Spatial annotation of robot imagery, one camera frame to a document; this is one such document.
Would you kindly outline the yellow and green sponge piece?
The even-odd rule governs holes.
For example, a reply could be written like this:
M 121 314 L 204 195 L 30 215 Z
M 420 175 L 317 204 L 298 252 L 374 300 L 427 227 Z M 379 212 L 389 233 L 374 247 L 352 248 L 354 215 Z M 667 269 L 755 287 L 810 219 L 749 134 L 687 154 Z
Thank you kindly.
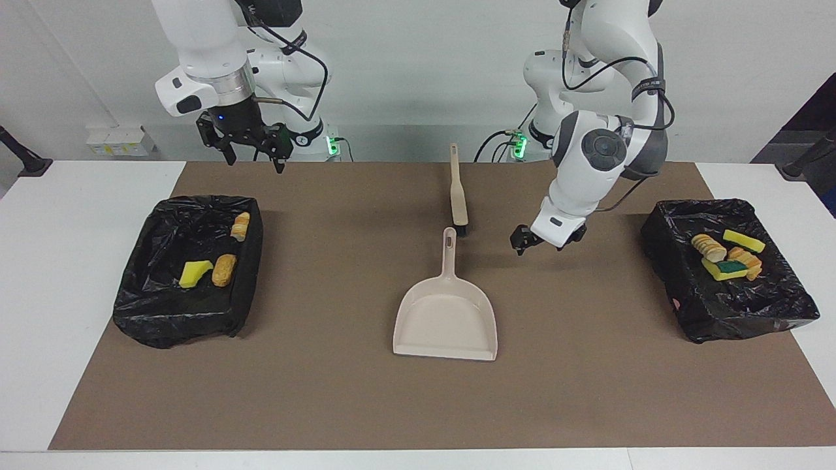
M 702 258 L 701 263 L 705 270 L 707 270 L 707 273 L 716 281 L 740 279 L 741 277 L 746 277 L 749 271 L 746 265 L 737 260 L 711 262 L 707 258 Z

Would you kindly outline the brown table mat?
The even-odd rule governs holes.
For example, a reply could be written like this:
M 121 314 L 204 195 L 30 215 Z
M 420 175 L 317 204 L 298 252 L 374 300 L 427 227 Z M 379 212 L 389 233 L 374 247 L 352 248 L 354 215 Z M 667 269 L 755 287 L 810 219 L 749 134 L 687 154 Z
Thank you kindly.
M 52 450 L 807 447 L 836 408 L 791 333 L 693 344 L 640 246 L 657 200 L 708 199 L 669 163 L 580 243 L 517 256 L 551 163 L 463 164 L 457 273 L 496 313 L 492 362 L 392 352 L 401 298 L 441 270 L 448 164 L 190 163 L 173 195 L 245 195 L 264 244 L 236 338 L 170 350 L 109 324 Z

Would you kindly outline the bin lined with black bag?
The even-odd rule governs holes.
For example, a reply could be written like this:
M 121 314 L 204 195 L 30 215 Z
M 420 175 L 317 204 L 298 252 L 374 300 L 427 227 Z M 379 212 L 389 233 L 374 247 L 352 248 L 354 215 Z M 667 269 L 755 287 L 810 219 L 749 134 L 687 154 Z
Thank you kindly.
M 760 239 L 762 272 L 753 281 L 716 281 L 702 266 L 692 238 L 720 240 L 730 229 Z M 689 340 L 749 339 L 817 321 L 820 312 L 792 267 L 741 199 L 661 200 L 640 229 L 641 246 L 665 286 L 677 322 Z
M 230 236 L 234 219 L 251 215 L 247 238 Z M 161 200 L 138 233 L 117 291 L 114 324 L 127 336 L 167 349 L 204 336 L 233 337 L 247 321 L 259 279 L 264 229 L 259 203 L 244 196 L 197 195 Z M 189 261 L 238 257 L 232 283 L 207 272 L 192 289 L 178 281 Z

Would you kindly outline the beige bread chunk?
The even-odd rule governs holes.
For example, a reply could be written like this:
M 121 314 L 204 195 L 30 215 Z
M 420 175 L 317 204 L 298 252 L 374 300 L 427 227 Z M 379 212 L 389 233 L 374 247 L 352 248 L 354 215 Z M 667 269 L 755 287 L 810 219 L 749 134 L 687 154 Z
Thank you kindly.
M 713 264 L 725 261 L 728 256 L 728 250 L 707 233 L 696 234 L 692 238 L 692 246 L 698 250 L 703 259 Z

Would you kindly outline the brown bread roll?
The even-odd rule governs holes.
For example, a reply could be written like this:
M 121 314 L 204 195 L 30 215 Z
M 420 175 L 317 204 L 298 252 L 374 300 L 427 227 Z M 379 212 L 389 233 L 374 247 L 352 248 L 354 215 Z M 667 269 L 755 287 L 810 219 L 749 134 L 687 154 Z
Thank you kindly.
M 215 287 L 224 288 L 232 283 L 236 262 L 238 262 L 238 257 L 234 254 L 227 253 L 218 256 L 212 270 L 212 284 Z

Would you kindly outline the beige plastic dustpan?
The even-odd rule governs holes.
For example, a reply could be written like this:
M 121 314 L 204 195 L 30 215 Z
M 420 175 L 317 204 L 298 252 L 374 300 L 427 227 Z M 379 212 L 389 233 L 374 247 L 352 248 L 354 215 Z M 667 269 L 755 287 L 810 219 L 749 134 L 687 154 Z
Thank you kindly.
M 441 273 L 410 287 L 395 315 L 393 353 L 494 361 L 498 325 L 489 297 L 456 274 L 457 230 L 442 235 Z

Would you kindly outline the black clamp stand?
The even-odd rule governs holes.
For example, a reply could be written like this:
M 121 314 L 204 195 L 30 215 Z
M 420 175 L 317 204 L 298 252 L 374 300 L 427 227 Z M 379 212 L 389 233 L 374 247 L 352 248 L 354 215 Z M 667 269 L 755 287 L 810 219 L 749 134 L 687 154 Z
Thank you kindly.
M 24 169 L 18 173 L 19 178 L 39 178 L 54 162 L 53 159 L 40 157 L 32 149 L 19 143 L 2 125 L 0 125 L 0 142 L 23 164 Z
M 819 161 L 836 151 L 836 126 L 827 131 L 820 140 L 806 150 L 803 155 L 791 163 L 776 164 L 779 175 L 786 181 L 806 181 L 804 170 L 815 161 Z

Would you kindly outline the beige brush with black bristles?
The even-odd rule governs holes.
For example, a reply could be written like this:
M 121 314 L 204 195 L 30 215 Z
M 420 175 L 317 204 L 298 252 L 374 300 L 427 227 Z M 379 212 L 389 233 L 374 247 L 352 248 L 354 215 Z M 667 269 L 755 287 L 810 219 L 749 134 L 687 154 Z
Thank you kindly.
M 449 161 L 451 172 L 450 202 L 452 225 L 456 229 L 459 237 L 466 237 L 469 227 L 468 205 L 466 205 L 466 196 L 462 179 L 460 178 L 460 161 L 456 143 L 451 143 L 449 146 Z

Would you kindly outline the plain yellow sponge piece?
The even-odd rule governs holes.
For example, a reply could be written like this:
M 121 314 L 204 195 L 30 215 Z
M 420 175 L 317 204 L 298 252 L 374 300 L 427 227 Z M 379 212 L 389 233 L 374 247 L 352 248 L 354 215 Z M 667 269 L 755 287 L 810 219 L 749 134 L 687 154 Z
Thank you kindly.
M 213 264 L 209 260 L 186 262 L 180 274 L 178 284 L 182 289 L 192 289 L 211 270 L 213 270 Z

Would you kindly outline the notched yellow sponge piece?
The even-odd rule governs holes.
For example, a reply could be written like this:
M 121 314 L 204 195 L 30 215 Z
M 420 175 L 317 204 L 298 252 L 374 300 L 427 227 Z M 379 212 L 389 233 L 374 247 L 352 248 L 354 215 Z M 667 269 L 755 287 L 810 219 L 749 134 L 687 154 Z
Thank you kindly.
M 735 247 L 740 247 L 750 253 L 762 253 L 765 249 L 764 241 L 760 239 L 749 237 L 744 233 L 726 229 L 722 233 L 722 239 L 726 243 L 730 243 Z

